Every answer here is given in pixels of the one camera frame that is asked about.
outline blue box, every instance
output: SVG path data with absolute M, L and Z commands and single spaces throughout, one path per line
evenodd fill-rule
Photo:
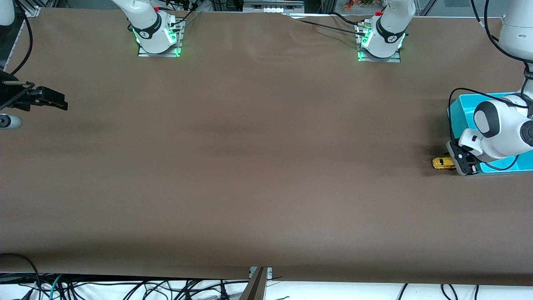
M 489 94 L 494 97 L 503 97 L 509 93 L 492 93 Z M 460 137 L 466 128 L 478 129 L 474 123 L 474 110 L 476 106 L 485 101 L 490 100 L 485 96 L 479 94 L 463 94 L 451 104 L 451 128 L 456 138 Z M 498 168 L 507 168 L 514 161 L 514 156 L 505 159 L 491 162 L 490 164 Z M 533 151 L 520 154 L 520 157 L 514 166 L 505 171 L 498 171 L 491 169 L 484 163 L 478 164 L 479 173 L 477 175 L 496 175 L 509 174 L 516 172 L 533 171 Z

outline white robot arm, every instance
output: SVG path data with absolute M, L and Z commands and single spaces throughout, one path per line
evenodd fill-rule
M 372 32 L 361 46 L 375 57 L 391 57 L 401 47 L 415 13 L 415 0 L 390 0 L 382 15 L 370 19 Z
M 15 21 L 13 0 L 0 0 L 0 25 L 9 26 Z
M 458 145 L 482 162 L 533 150 L 533 120 L 530 119 L 533 111 L 528 109 L 533 105 L 533 74 L 530 72 L 533 64 L 527 62 L 533 61 L 533 1 L 511 0 L 499 45 L 512 56 L 526 60 L 526 78 L 519 92 L 503 97 L 502 101 L 480 103 L 474 111 L 478 130 L 466 129 L 461 134 Z
M 126 14 L 137 41 L 150 53 L 161 53 L 176 43 L 175 16 L 156 11 L 149 0 L 112 0 Z

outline black band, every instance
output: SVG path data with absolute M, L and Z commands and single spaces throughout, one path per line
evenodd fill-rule
M 387 44 L 394 44 L 399 38 L 402 37 L 402 35 L 405 33 L 405 30 L 407 30 L 406 28 L 400 33 L 392 33 L 390 31 L 387 31 L 381 25 L 381 17 L 377 19 L 376 27 L 377 27 L 377 32 L 379 33 L 379 35 L 383 36 L 383 38 L 385 39 L 385 43 Z
M 487 120 L 487 124 L 489 125 L 489 130 L 487 132 L 481 132 L 484 137 L 491 138 L 500 133 L 498 109 L 494 104 L 489 101 L 483 101 L 476 106 L 474 116 L 477 112 L 485 114 L 485 120 Z
M 148 27 L 148 28 L 144 28 L 144 29 L 140 29 L 140 28 L 137 28 L 135 26 L 132 25 L 133 27 L 133 30 L 135 30 L 135 32 L 137 33 L 137 35 L 141 38 L 144 38 L 145 40 L 148 40 L 150 38 L 152 38 L 152 35 L 159 30 L 159 28 L 161 27 L 161 15 L 156 13 L 157 15 L 157 20 L 156 22 Z
M 529 72 L 527 68 L 524 69 L 524 77 L 526 79 L 533 80 L 533 72 Z

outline white floor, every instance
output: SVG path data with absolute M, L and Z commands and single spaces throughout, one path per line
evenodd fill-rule
M 220 283 L 216 280 L 206 280 L 195 288 L 203 288 Z M 183 287 L 184 281 L 171 281 L 172 288 Z M 246 284 L 228 284 L 226 290 L 229 295 L 240 293 Z M 395 283 L 340 283 L 340 282 L 296 282 L 296 281 L 270 281 L 268 283 L 265 300 L 280 300 L 289 297 L 288 300 L 313 300 L 313 299 L 335 299 L 335 300 L 397 300 L 402 284 Z M 134 287 L 131 286 L 96 286 L 84 285 L 76 288 L 76 291 L 87 300 L 121 300 Z M 454 285 L 457 291 L 458 300 L 474 299 L 475 286 Z M 28 287 L 18 285 L 0 285 L 0 300 L 21 299 L 29 290 Z M 170 292 L 159 289 L 170 299 Z M 451 291 L 446 290 L 452 300 Z M 144 288 L 138 289 L 131 300 L 141 300 L 145 293 Z M 194 300 L 207 299 L 210 296 L 219 296 L 215 291 L 205 291 L 196 295 Z M 31 300 L 37 300 L 38 293 L 32 294 Z M 402 300 L 446 300 L 440 290 L 440 285 L 409 284 Z M 511 286 L 481 286 L 478 300 L 531 300 L 533 299 L 533 287 L 511 287 Z M 166 297 L 159 293 L 151 293 L 147 300 L 166 300 Z

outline brown table surface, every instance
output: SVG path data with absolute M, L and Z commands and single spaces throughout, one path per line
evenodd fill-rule
M 17 76 L 69 110 L 8 111 L 2 252 L 42 272 L 533 284 L 533 174 L 431 167 L 453 88 L 523 79 L 474 19 L 414 19 L 400 64 L 280 14 L 201 14 L 175 59 L 138 58 L 119 10 L 30 22 Z

